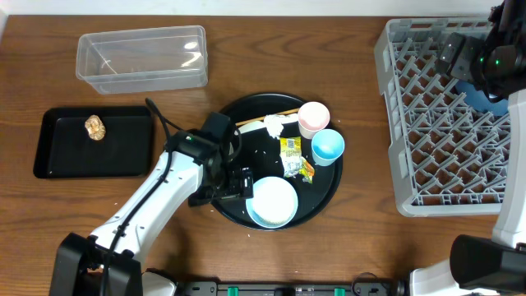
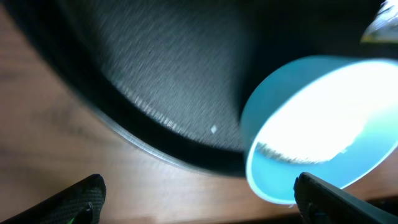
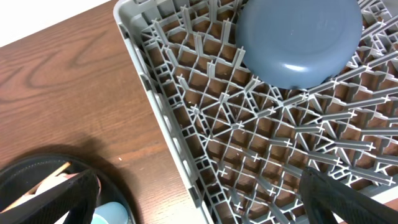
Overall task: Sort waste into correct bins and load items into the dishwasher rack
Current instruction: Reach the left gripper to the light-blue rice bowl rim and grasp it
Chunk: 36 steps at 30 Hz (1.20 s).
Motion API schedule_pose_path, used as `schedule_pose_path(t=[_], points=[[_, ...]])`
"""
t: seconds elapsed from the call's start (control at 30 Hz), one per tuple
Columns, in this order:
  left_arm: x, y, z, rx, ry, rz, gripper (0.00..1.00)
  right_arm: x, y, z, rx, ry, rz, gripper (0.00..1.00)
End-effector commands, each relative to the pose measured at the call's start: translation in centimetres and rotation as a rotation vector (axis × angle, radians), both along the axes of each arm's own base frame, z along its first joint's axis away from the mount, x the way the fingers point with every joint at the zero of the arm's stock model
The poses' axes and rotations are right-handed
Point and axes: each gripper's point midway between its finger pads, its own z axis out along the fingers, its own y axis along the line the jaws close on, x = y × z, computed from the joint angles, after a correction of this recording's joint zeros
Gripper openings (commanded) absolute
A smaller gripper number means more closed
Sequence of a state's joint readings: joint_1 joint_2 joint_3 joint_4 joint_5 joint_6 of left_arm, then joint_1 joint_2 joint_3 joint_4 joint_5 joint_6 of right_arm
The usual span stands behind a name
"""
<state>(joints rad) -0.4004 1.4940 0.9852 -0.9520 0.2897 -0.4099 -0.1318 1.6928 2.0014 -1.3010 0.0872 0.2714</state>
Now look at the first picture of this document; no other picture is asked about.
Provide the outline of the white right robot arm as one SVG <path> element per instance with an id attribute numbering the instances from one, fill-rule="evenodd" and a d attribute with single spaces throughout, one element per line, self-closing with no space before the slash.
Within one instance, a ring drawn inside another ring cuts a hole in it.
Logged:
<path id="1" fill-rule="evenodd" d="M 466 81 L 489 101 L 507 100 L 510 154 L 505 196 L 490 238 L 462 234 L 449 259 L 412 271 L 405 293 L 522 294 L 525 291 L 525 1 L 505 0 L 485 39 L 453 33 L 437 71 Z"/>

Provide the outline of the light blue small bowl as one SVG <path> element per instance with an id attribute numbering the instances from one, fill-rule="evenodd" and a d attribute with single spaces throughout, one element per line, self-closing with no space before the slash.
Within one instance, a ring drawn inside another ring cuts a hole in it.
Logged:
<path id="1" fill-rule="evenodd" d="M 265 177 L 253 185 L 253 197 L 245 200 L 246 212 L 263 229 L 278 229 L 292 221 L 298 195 L 284 178 Z"/>

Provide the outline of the brown food scrap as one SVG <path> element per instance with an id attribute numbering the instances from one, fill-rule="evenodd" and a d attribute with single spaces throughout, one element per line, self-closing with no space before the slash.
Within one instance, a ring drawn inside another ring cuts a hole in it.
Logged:
<path id="1" fill-rule="evenodd" d="M 91 140 L 100 141 L 106 134 L 106 128 L 97 115 L 89 116 L 85 121 L 85 129 Z"/>

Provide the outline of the large dark blue bowl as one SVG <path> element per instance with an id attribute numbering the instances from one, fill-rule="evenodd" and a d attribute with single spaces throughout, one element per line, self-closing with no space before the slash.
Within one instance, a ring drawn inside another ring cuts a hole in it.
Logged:
<path id="1" fill-rule="evenodd" d="M 491 112 L 496 117 L 504 116 L 508 113 L 508 101 L 503 99 L 492 103 L 487 96 L 468 82 L 458 81 L 455 85 L 457 92 L 465 93 L 464 102 L 480 113 Z"/>

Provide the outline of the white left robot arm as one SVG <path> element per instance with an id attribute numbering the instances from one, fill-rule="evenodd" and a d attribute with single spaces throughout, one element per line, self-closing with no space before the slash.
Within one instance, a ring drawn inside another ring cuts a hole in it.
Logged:
<path id="1" fill-rule="evenodd" d="M 87 238 L 64 238 L 50 294 L 175 295 L 175 280 L 141 266 L 184 202 L 201 206 L 253 196 L 251 170 L 230 164 L 236 157 L 231 141 L 240 134 L 230 117 L 211 113 L 201 129 L 170 135 L 155 169 L 111 219 Z"/>

